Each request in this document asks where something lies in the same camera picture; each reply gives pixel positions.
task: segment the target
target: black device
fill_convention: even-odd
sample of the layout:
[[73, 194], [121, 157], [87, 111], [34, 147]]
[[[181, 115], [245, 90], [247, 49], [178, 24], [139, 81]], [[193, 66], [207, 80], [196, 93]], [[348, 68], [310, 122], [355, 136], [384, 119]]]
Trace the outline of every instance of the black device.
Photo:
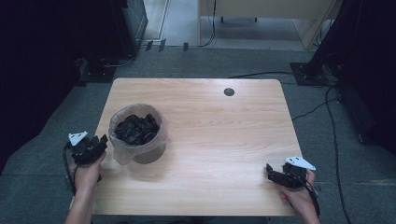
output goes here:
[[396, 2], [344, 1], [309, 63], [294, 72], [318, 77], [326, 66], [363, 144], [396, 153]]
[[66, 143], [64, 146], [64, 167], [67, 173], [67, 185], [71, 188], [74, 195], [76, 195], [76, 186], [74, 178], [68, 168], [68, 162], [66, 158], [66, 150], [70, 149], [72, 151], [72, 157], [77, 165], [75, 171], [78, 167], [87, 167], [94, 163], [101, 155], [105, 152], [107, 148], [107, 136], [104, 134], [100, 139], [95, 136], [92, 140], [89, 137], [84, 137], [75, 146], [72, 146], [70, 142]]
[[81, 82], [111, 82], [131, 61], [149, 23], [143, 0], [39, 0], [40, 13], [69, 56], [84, 58]]
[[305, 169], [298, 166], [293, 166], [290, 163], [285, 163], [282, 168], [283, 173], [280, 173], [274, 171], [273, 168], [267, 163], [266, 169], [268, 173], [268, 179], [272, 180], [278, 185], [285, 186], [288, 189], [299, 189], [305, 186]]
[[285, 165], [282, 166], [283, 173], [274, 171], [268, 163], [266, 165], [266, 170], [268, 173], [268, 179], [278, 185], [284, 186], [290, 190], [306, 189], [314, 203], [318, 217], [320, 216], [320, 208], [317, 200], [318, 195], [313, 186], [306, 181], [305, 168], [294, 166], [286, 162]]

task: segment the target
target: wrist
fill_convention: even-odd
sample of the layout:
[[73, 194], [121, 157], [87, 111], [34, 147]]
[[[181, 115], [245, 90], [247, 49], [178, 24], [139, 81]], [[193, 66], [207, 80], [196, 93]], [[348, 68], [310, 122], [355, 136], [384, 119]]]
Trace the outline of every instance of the wrist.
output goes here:
[[307, 206], [303, 211], [298, 212], [304, 224], [320, 224], [315, 207]]
[[91, 203], [93, 201], [93, 192], [91, 190], [77, 190], [74, 201], [79, 203]]

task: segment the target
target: human hand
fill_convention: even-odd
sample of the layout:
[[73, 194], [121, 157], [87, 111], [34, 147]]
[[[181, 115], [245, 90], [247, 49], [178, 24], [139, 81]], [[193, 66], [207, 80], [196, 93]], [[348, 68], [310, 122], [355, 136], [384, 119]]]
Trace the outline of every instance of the human hand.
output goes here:
[[[97, 181], [100, 174], [100, 163], [105, 159], [104, 152], [89, 167], [78, 167], [75, 173], [76, 195], [70, 212], [67, 215], [66, 224], [92, 223], [93, 197], [97, 189]], [[76, 164], [72, 161], [69, 170], [76, 169]]]
[[[314, 187], [315, 174], [311, 170], [306, 169], [306, 180]], [[312, 202], [311, 196], [306, 189], [300, 189], [296, 191], [290, 191], [289, 189], [276, 184], [276, 187], [280, 190], [280, 198], [283, 203], [290, 203], [304, 224], [320, 223], [317, 211], [314, 203]]]
[[[101, 162], [105, 159], [106, 152], [104, 152], [99, 159], [88, 167], [78, 167], [75, 173], [75, 187], [77, 194], [92, 196], [97, 189], [97, 181], [100, 174]], [[69, 170], [75, 169], [77, 166], [72, 161], [69, 165]]]

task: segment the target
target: wire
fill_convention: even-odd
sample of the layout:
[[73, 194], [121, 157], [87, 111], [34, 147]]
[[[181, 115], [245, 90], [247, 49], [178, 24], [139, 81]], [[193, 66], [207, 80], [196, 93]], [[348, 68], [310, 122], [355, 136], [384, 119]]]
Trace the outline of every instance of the wire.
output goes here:
[[340, 171], [339, 171], [339, 159], [338, 159], [338, 144], [337, 144], [337, 134], [335, 132], [335, 124], [334, 124], [334, 118], [332, 116], [332, 111], [330, 110], [329, 107], [329, 102], [328, 102], [328, 96], [329, 96], [329, 92], [333, 87], [330, 87], [327, 91], [326, 91], [326, 106], [327, 106], [327, 110], [329, 112], [329, 116], [330, 119], [332, 121], [332, 135], [334, 138], [334, 151], [335, 151], [335, 174], [336, 174], [336, 178], [337, 178], [337, 185], [338, 185], [338, 191], [340, 193], [340, 199], [341, 199], [341, 205], [343, 206], [343, 211], [344, 211], [344, 215], [346, 217], [346, 221], [347, 223], [351, 223], [350, 219], [349, 219], [349, 215], [347, 213], [347, 209], [346, 209], [346, 205], [344, 202], [344, 196], [343, 196], [343, 191], [342, 191], [342, 187], [341, 187], [341, 181], [340, 181]]
[[[332, 99], [332, 100], [330, 100], [329, 102], [335, 101], [335, 100], [337, 100], [337, 99], [338, 99], [338, 97], [337, 97], [337, 98], [334, 98], [334, 99]], [[326, 105], [327, 103], [328, 103], [328, 102], [326, 101], [326, 102], [324, 102], [323, 104], [317, 105], [317, 107], [315, 107], [313, 110], [311, 110], [311, 111], [309, 111], [309, 112], [307, 112], [307, 113], [305, 113], [305, 114], [303, 114], [303, 115], [299, 115], [299, 116], [297, 116], [297, 117], [295, 117], [295, 118], [293, 118], [293, 119], [291, 119], [291, 120], [299, 119], [299, 118], [305, 117], [305, 116], [307, 116], [307, 115], [309, 115], [309, 114], [312, 114], [312, 113], [314, 113], [315, 110], [317, 110], [319, 107], [321, 107], [321, 106], [323, 106], [323, 105]]]
[[332, 24], [334, 23], [334, 20], [330, 20], [329, 25], [326, 27], [325, 32], [323, 32], [323, 26], [320, 27], [320, 33], [319, 35], [317, 35], [316, 40], [317, 43], [314, 43], [313, 45], [315, 45], [316, 47], [319, 47], [319, 45], [321, 44], [321, 42], [323, 42], [323, 33], [327, 34], [329, 32], [329, 30], [332, 28]]
[[133, 59], [134, 59], [134, 56], [133, 55], [128, 55], [129, 57], [131, 57], [129, 60], [128, 60], [128, 62], [126, 62], [126, 63], [121, 63], [121, 64], [104, 64], [103, 65], [103, 67], [123, 67], [123, 66], [125, 66], [125, 65], [127, 65], [128, 63], [130, 63]]
[[76, 195], [76, 187], [74, 185], [74, 180], [72, 179], [72, 176], [70, 174], [70, 170], [69, 170], [69, 165], [67, 162], [67, 158], [66, 158], [66, 150], [70, 148], [70, 142], [66, 143], [66, 145], [64, 146], [64, 169], [66, 170], [66, 177], [67, 177], [67, 181], [69, 186], [72, 189], [73, 195]]
[[318, 203], [318, 195], [315, 193], [314, 187], [311, 185], [311, 183], [309, 183], [309, 181], [305, 180], [305, 182], [304, 182], [303, 180], [301, 180], [301, 178], [299, 176], [297, 176], [297, 174], [295, 174], [291, 169], [288, 169], [288, 170], [294, 176], [294, 178], [298, 179], [300, 181], [300, 183], [304, 186], [304, 188], [308, 191], [308, 194], [311, 197], [312, 202], [314, 203], [315, 210], [317, 211], [317, 216], [320, 217], [320, 207], [319, 207], [319, 203]]
[[76, 173], [77, 173], [77, 169], [79, 166], [76, 166], [76, 168], [73, 170], [73, 186], [75, 186], [76, 183]]
[[212, 35], [210, 36], [209, 40], [207, 41], [206, 44], [202, 45], [202, 46], [198, 46], [200, 48], [204, 48], [208, 45], [210, 45], [213, 40], [215, 39], [216, 36], [216, 28], [215, 28], [215, 17], [216, 17], [216, 0], [215, 0], [215, 4], [213, 6], [213, 17], [212, 17]]
[[311, 78], [312, 80], [314, 80], [314, 81], [316, 81], [316, 82], [318, 82], [320, 84], [323, 84], [325, 86], [333, 86], [333, 85], [331, 85], [331, 84], [329, 84], [327, 82], [324, 82], [324, 81], [322, 81], [320, 79], [317, 79], [315, 77], [307, 76], [306, 74], [303, 74], [303, 73], [292, 73], [292, 72], [259, 72], [259, 73], [238, 75], [238, 76], [233, 76], [233, 77], [229, 77], [229, 78], [254, 77], [254, 76], [258, 76], [258, 75], [270, 75], [270, 74], [273, 74], [273, 75], [295, 75], [295, 76], [301, 76], [301, 77], [304, 77], [304, 78]]
[[[247, 79], [260, 79], [260, 78], [257, 78], [257, 77], [247, 77]], [[280, 80], [279, 80], [279, 82], [280, 82], [281, 84], [285, 84], [285, 85], [296, 85], [296, 84], [297, 84], [297, 82], [283, 82], [283, 81], [280, 81]]]

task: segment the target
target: floor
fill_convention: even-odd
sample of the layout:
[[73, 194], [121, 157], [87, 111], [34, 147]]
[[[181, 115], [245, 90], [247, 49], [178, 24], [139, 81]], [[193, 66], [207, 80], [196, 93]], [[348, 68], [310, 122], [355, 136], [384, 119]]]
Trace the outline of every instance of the floor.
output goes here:
[[[197, 46], [197, 8], [196, 0], [145, 0], [148, 14], [148, 28], [143, 44], [154, 41], [165, 46]], [[279, 50], [316, 50], [304, 49], [294, 25], [289, 19], [258, 18], [201, 18], [201, 45], [208, 43], [213, 33], [215, 38], [207, 48], [217, 49], [279, 49]], [[322, 28], [323, 38], [331, 21], [326, 21]]]

